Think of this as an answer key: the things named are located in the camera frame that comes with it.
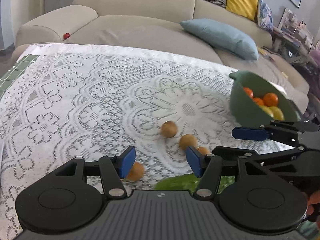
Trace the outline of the right hand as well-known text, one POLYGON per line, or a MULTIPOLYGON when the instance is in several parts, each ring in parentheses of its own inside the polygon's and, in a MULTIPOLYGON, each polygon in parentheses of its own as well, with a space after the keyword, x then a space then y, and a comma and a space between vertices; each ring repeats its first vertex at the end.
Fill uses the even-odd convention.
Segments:
POLYGON ((305 192, 302 192, 303 196, 305 197, 305 199, 307 200, 308 202, 308 208, 307 208, 307 212, 306 214, 308 216, 310 215, 318 215, 319 213, 319 202, 320 202, 320 192, 319 190, 318 191, 315 191, 314 193, 308 195, 307 193, 305 192))

